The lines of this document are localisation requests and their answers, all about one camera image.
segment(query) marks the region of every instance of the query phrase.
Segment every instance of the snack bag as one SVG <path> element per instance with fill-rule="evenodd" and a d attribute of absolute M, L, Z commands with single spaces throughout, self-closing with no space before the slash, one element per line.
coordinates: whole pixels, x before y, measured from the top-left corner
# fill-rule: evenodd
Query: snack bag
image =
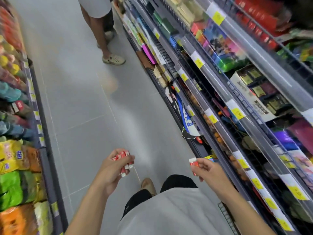
<path fill-rule="evenodd" d="M 28 170 L 29 160 L 22 151 L 19 141 L 0 142 L 0 174 L 15 170 Z"/>
<path fill-rule="evenodd" d="M 31 204 L 9 208 L 0 213 L 2 235 L 36 235 L 36 217 Z"/>
<path fill-rule="evenodd" d="M 14 171 L 0 175 L 0 210 L 29 203 L 36 198 L 36 181 L 30 171 Z"/>
<path fill-rule="evenodd" d="M 33 176 L 36 181 L 36 198 L 34 203 L 43 201 L 47 199 L 46 189 L 44 179 L 41 173 L 33 173 Z"/>
<path fill-rule="evenodd" d="M 22 145 L 22 150 L 29 160 L 29 169 L 32 172 L 41 172 L 38 150 L 26 145 Z"/>
<path fill-rule="evenodd" d="M 34 207 L 39 235 L 51 235 L 53 223 L 48 201 L 36 203 Z"/>

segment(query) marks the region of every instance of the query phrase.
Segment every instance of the foot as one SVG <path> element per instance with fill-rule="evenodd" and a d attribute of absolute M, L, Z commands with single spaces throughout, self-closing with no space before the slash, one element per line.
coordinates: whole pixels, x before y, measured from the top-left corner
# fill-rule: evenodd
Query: foot
<path fill-rule="evenodd" d="M 113 65 L 122 65 L 125 63 L 125 59 L 123 57 L 114 54 L 111 54 L 107 59 L 102 57 L 102 61 Z"/>
<path fill-rule="evenodd" d="M 108 44 L 114 38 L 113 31 L 107 31 L 104 33 L 106 44 Z"/>
<path fill-rule="evenodd" d="M 141 183 L 141 189 L 147 189 L 152 196 L 156 196 L 156 189 L 150 178 L 145 178 Z"/>

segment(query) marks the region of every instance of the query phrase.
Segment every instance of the yellow package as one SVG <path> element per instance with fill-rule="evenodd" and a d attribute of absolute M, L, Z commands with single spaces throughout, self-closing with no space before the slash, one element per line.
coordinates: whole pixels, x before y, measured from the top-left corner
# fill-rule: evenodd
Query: yellow package
<path fill-rule="evenodd" d="M 0 142 L 0 174 L 15 170 L 28 170 L 29 160 L 22 151 L 20 141 Z"/>
<path fill-rule="evenodd" d="M 36 198 L 34 200 L 34 203 L 37 203 L 39 201 L 44 201 L 47 199 L 46 189 L 45 189 L 45 183 L 44 179 L 42 177 L 41 173 L 33 173 L 36 181 Z"/>
<path fill-rule="evenodd" d="M 34 207 L 39 235 L 51 235 L 53 224 L 48 201 L 36 203 Z"/>

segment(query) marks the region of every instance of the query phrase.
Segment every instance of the left hand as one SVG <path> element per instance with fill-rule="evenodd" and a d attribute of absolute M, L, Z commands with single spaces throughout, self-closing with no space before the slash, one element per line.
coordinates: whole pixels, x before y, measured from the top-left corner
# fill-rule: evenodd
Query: left hand
<path fill-rule="evenodd" d="M 113 152 L 103 160 L 102 165 L 92 182 L 97 187 L 104 190 L 105 195 L 111 195 L 117 187 L 119 180 L 121 179 L 120 170 L 127 163 L 135 160 L 135 156 L 129 155 L 119 160 L 114 161 L 113 158 L 120 152 L 127 151 L 126 149 L 115 149 Z"/>

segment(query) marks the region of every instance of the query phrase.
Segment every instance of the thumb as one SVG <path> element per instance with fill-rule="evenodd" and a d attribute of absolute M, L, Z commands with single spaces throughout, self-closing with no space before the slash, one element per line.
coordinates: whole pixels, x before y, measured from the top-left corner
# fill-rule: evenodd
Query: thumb
<path fill-rule="evenodd" d="M 134 160 L 135 160 L 135 156 L 133 156 L 133 155 L 128 155 L 128 156 L 126 156 L 126 157 L 123 157 L 123 158 L 117 160 L 117 161 L 116 161 L 116 165 L 117 165 L 117 167 L 122 168 L 122 167 L 125 166 L 127 163 L 130 163 L 130 162 L 132 162 L 132 161 L 134 161 Z"/>
<path fill-rule="evenodd" d="M 200 167 L 197 167 L 197 166 L 191 166 L 191 170 L 193 171 L 193 173 L 195 173 L 197 176 L 200 176 L 200 177 L 204 177 L 204 174 L 205 174 L 205 170 L 201 169 Z"/>

